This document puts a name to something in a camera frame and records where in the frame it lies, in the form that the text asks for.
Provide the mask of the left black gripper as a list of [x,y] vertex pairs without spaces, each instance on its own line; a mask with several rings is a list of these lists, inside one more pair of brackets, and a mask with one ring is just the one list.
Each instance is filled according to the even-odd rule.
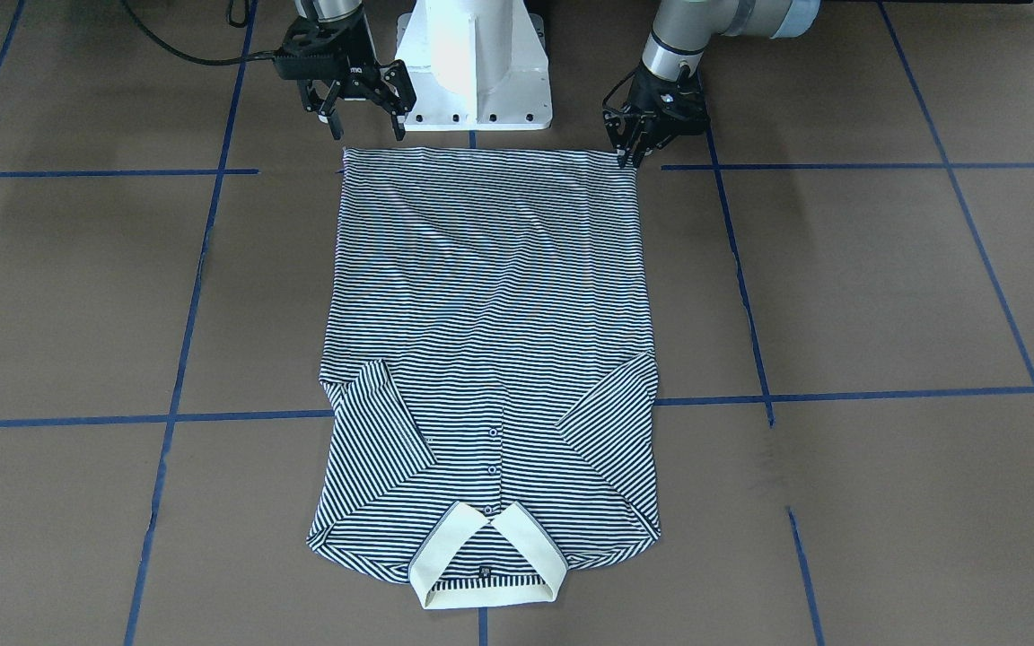
[[697,73],[680,68],[676,79],[656,76],[647,68],[636,68],[614,86],[618,92],[629,85],[627,97],[615,107],[602,102],[606,134],[621,168],[639,170],[644,158],[677,136],[704,135],[710,126],[705,89]]

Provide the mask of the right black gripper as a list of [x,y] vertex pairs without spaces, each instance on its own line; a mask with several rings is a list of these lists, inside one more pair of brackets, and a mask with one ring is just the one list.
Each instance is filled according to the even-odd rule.
[[394,139],[405,139],[417,94],[405,61],[379,66],[368,18],[296,18],[274,52],[274,66],[278,76],[295,82],[303,109],[316,114],[336,142],[344,135],[339,99],[369,100],[382,107],[390,115]]

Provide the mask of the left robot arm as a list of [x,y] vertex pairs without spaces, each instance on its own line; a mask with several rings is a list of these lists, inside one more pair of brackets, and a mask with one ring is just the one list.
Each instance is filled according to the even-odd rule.
[[679,136],[710,126],[698,76],[714,36],[791,39],[815,22],[819,1],[663,1],[635,69],[602,102],[619,167],[639,168]]

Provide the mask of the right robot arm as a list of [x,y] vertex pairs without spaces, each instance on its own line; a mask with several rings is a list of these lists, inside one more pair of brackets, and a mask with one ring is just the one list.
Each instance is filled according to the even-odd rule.
[[296,1],[298,17],[274,53],[278,76],[298,87],[301,106],[328,124],[333,139],[344,128],[340,100],[365,100],[390,115],[395,139],[405,139],[417,94],[405,61],[382,63],[362,1]]

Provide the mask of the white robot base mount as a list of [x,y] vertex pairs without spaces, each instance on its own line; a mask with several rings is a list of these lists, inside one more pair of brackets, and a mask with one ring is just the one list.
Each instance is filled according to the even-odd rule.
[[551,126],[543,21],[522,1],[418,1],[397,20],[395,57],[416,103],[409,132],[540,131]]

